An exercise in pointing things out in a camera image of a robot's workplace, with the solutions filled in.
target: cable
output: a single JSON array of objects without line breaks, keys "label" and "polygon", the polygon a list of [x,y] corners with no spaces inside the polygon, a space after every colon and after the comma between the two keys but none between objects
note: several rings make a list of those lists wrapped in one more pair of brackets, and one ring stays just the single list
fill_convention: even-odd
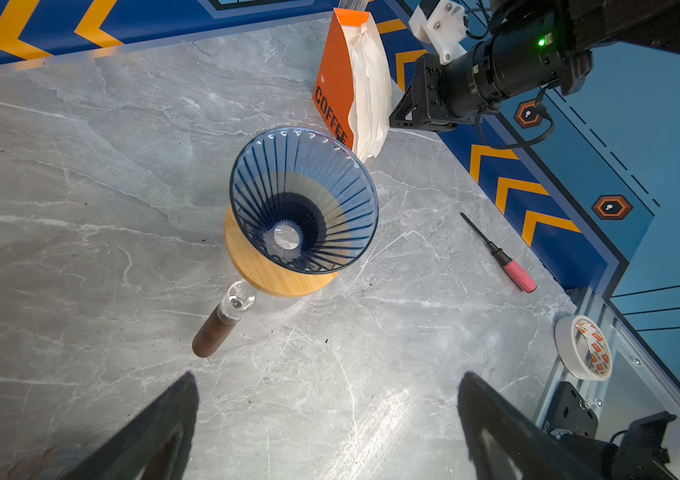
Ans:
[{"label": "cable", "polygon": [[[490,8],[486,8],[486,7],[471,8],[471,7],[468,6],[467,3],[465,3],[465,0],[459,0],[459,1],[460,1],[461,4],[463,4],[463,8],[465,8],[466,14],[472,13],[473,16],[476,16],[476,12],[483,12],[483,14],[486,16],[487,10],[490,10]],[[465,23],[465,34],[466,35],[471,37],[473,40],[484,40],[487,37],[487,35],[489,34],[489,29],[487,29],[487,31],[484,32],[483,34],[477,35],[477,34],[470,31],[470,29],[468,28],[468,24],[467,24],[467,18],[465,20],[466,20],[466,23]]]},{"label": "cable", "polygon": [[489,24],[489,14],[487,13],[487,7],[483,6],[483,0],[478,0],[479,7],[481,7],[481,12],[484,14],[484,18],[487,19],[487,24]]},{"label": "cable", "polygon": [[618,41],[619,40],[615,40],[613,38],[606,38],[606,39],[602,40],[601,42],[594,43],[590,47],[591,48],[608,47],[610,45],[614,45]]},{"label": "cable", "polygon": [[547,84],[546,86],[542,87],[540,89],[540,92],[537,94],[537,98],[535,98],[534,100],[534,106],[535,108],[537,108],[537,114],[550,122],[550,127],[548,127],[548,130],[545,130],[540,136],[533,138],[532,140],[520,141],[517,144],[489,145],[489,141],[487,140],[486,137],[484,137],[483,130],[481,128],[481,123],[483,122],[483,111],[479,110],[478,113],[476,113],[476,130],[479,130],[479,136],[481,137],[481,140],[485,144],[487,144],[489,148],[494,148],[495,150],[510,150],[512,148],[530,147],[550,137],[550,135],[554,132],[554,129],[556,128],[556,123],[551,118],[550,114],[548,114],[548,109],[545,108],[543,100],[545,99],[545,91],[548,88],[552,88],[551,85],[552,84]]},{"label": "cable", "polygon": [[612,438],[610,438],[610,443],[614,443],[614,442],[615,442],[615,438],[617,438],[618,436],[623,435],[623,433],[625,433],[625,432],[628,432],[628,431],[627,431],[627,430],[620,430],[619,432],[617,432],[616,434],[614,434],[614,435],[612,436]]}]

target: marble countertop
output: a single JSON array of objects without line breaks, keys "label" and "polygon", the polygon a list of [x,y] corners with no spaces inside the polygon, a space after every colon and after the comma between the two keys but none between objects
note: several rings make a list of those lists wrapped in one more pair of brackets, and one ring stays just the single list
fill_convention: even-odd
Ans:
[{"label": "marble countertop", "polygon": [[[472,478],[457,386],[531,416],[574,306],[438,137],[392,130],[367,168],[373,244],[300,300],[262,295],[220,351],[193,335],[238,279],[229,170],[257,132],[325,128],[327,21],[0,77],[0,478],[101,442],[182,372],[185,478]],[[537,281],[508,280],[465,211]]]}]

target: pink screwdriver handle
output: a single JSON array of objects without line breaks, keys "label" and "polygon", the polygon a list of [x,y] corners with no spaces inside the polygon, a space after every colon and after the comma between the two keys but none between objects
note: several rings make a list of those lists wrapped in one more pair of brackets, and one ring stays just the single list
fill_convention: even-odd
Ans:
[{"label": "pink screwdriver handle", "polygon": [[519,288],[527,293],[534,292],[537,288],[537,283],[534,283],[530,274],[521,268],[521,265],[516,263],[516,260],[511,260],[509,264],[503,267],[505,273],[508,274],[511,280],[516,283]]}]

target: white tape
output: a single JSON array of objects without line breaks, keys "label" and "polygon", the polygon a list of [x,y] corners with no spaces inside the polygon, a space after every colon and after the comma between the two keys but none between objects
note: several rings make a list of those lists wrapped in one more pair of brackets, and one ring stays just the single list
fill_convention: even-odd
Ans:
[{"label": "white tape", "polygon": [[556,349],[572,375],[603,382],[612,375],[612,354],[601,329],[587,316],[565,316],[554,329]]}]

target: yellow chevron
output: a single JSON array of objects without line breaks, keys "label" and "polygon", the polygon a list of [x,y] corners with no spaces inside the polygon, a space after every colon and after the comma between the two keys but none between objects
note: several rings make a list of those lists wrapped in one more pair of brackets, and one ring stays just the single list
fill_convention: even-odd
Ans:
[{"label": "yellow chevron", "polygon": [[427,50],[414,50],[412,52],[396,53],[396,83],[398,84],[398,87],[401,89],[401,91],[407,91],[407,86],[404,84],[403,80],[403,65],[414,62],[418,58],[422,57],[425,53],[427,53]]},{"label": "yellow chevron", "polygon": [[103,32],[100,28],[117,1],[93,0],[92,5],[89,5],[89,9],[84,14],[84,18],[76,27],[76,34],[103,48],[123,45],[123,42]]},{"label": "yellow chevron", "polygon": [[377,24],[377,31],[380,34],[398,32],[399,30],[406,30],[407,25],[403,24],[401,19],[388,20],[387,22],[380,22]]},{"label": "yellow chevron", "polygon": [[505,204],[508,202],[508,190],[511,188],[514,190],[531,192],[533,194],[550,195],[540,184],[525,182],[524,180],[515,180],[514,178],[500,177],[497,179],[497,199],[494,201],[494,204],[497,205],[499,212],[503,215],[505,215]]},{"label": "yellow chevron", "polygon": [[534,231],[537,224],[545,224],[551,226],[558,226],[565,230],[569,230],[576,233],[581,233],[580,229],[577,228],[572,220],[567,220],[566,218],[559,218],[558,216],[551,216],[546,214],[539,214],[527,210],[527,216],[524,218],[524,228],[521,231],[521,238],[527,242],[527,245],[532,246],[532,239],[534,238]]},{"label": "yellow chevron", "polygon": [[487,145],[473,145],[470,147],[470,176],[479,183],[479,170],[481,169],[481,158],[498,157],[507,158],[509,160],[518,160],[519,158],[512,150],[495,150]]},{"label": "yellow chevron", "polygon": [[39,1],[8,0],[0,16],[0,50],[25,60],[52,56],[50,53],[19,39],[19,35],[25,29],[25,25],[28,24],[28,20],[36,10]]}]

